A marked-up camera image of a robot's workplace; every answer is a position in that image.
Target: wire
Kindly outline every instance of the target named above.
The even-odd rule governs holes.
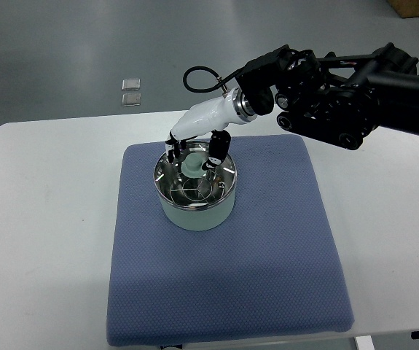
[[[234,77],[236,77],[237,74],[239,74],[242,71],[242,68],[237,69],[236,71],[234,71],[233,73],[231,73],[231,75],[225,77],[220,82],[218,82],[217,84],[215,84],[213,87],[208,87],[206,89],[195,89],[194,87],[191,87],[191,86],[188,85],[187,78],[188,78],[189,74],[192,73],[192,72],[194,72],[194,71],[207,71],[207,72],[211,73],[212,75],[214,75],[215,78],[220,78],[220,76],[217,74],[217,72],[214,71],[213,69],[209,68],[209,67],[205,67],[205,66],[194,66],[194,67],[188,69],[185,72],[185,74],[183,74],[183,85],[184,85],[184,87],[188,91],[191,91],[192,93],[211,93],[211,92],[216,91],[217,89],[221,88],[222,85],[227,84],[230,80],[232,80]]]

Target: blue cushion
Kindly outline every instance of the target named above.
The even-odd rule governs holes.
[[[342,266],[298,136],[232,138],[235,206],[220,226],[183,230],[153,183],[164,144],[127,148],[107,311],[112,346],[223,341],[353,324]]]

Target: mint green container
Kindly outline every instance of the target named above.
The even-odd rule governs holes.
[[[163,154],[154,169],[154,184],[167,218],[186,230],[204,231],[223,223],[235,203],[237,171],[228,155],[220,165],[203,171],[207,141],[188,141],[173,164]]]

